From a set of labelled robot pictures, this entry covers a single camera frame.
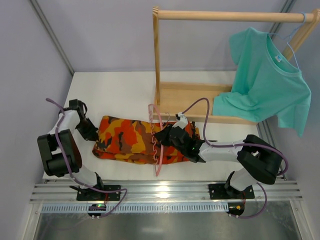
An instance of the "shirt sleeve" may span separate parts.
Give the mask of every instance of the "shirt sleeve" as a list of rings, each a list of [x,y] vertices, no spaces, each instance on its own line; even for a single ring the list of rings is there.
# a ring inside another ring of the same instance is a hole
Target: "shirt sleeve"
[[[299,137],[302,137],[307,123],[309,105],[298,104],[289,106],[276,115],[278,117],[278,127],[293,128]]]
[[[246,45],[247,37],[251,33],[252,28],[249,27],[244,31],[233,34],[229,38],[230,54],[234,64],[238,65],[240,57]]]

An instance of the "wooden shelf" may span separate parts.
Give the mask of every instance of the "wooden shelf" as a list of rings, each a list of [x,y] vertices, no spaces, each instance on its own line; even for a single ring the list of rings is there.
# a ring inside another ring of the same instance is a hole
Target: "wooden shelf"
[[[163,121],[168,119],[170,113],[171,120],[175,114],[184,111],[199,98],[208,98],[210,102],[209,123],[223,124],[248,124],[256,125],[257,122],[248,121],[234,116],[215,116],[212,115],[213,102],[220,93],[230,92],[232,85],[229,84],[208,84],[208,83],[181,83],[181,82],[161,82],[160,83],[160,104],[158,109]],[[207,113],[207,103],[198,102],[191,108],[185,116],[189,121],[204,122]]]

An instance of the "teal t-shirt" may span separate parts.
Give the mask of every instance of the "teal t-shirt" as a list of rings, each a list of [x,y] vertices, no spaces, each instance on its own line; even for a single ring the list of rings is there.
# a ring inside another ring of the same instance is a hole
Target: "teal t-shirt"
[[[231,92],[214,98],[212,114],[253,122],[277,115],[280,128],[294,128],[301,137],[311,101],[301,71],[279,52],[267,32],[250,27],[232,35],[229,44],[237,71]]]

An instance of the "clothes hanger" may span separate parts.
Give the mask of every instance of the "clothes hanger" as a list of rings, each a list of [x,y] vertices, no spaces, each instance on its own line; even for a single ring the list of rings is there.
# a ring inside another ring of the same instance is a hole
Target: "clothes hanger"
[[[282,39],[282,40],[286,40],[287,38],[289,38],[288,39],[288,41],[286,42],[286,44],[288,45],[288,47],[291,49],[291,51],[292,51],[292,53],[293,53],[293,57],[294,57],[294,60],[295,60],[295,64],[296,64],[296,67],[298,68],[298,71],[300,72],[301,70],[300,70],[300,68],[299,68],[299,64],[298,64],[298,61],[297,61],[297,58],[296,58],[296,54],[295,54],[295,51],[294,51],[294,49],[291,47],[291,45],[290,45],[290,41],[291,41],[291,39],[292,39],[292,37],[296,34],[296,32],[306,23],[306,19],[307,19],[307,16],[306,16],[306,13],[304,13],[304,12],[300,12],[300,14],[303,14],[303,23],[301,23],[299,26],[297,26],[295,29],[293,29],[293,31],[289,34],[289,35],[287,35],[287,36],[285,36],[285,37],[281,37],[278,33],[271,33],[271,32],[269,32],[268,34],[270,34],[270,35],[276,35],[276,36],[278,36],[280,39]]]

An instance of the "table surface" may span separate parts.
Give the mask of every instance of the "table surface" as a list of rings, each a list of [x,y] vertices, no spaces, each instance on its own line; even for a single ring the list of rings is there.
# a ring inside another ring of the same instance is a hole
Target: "table surface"
[[[161,72],[161,81],[186,83],[232,84],[234,71],[168,71]],[[153,103],[156,88],[155,72],[76,72],[65,101],[79,99],[87,107],[87,117],[95,126],[103,116],[149,121],[148,104]],[[203,123],[197,122],[200,133]],[[258,135],[255,125],[208,123],[206,137],[209,140],[233,142]],[[99,159],[92,154],[94,142],[82,139],[74,131],[74,140],[82,156],[83,164],[97,172],[104,180],[126,181],[225,181],[232,171],[241,165],[236,162],[212,161],[207,163],[180,162],[163,165],[158,177],[150,164],[133,164]],[[56,176],[43,175],[44,179]]]

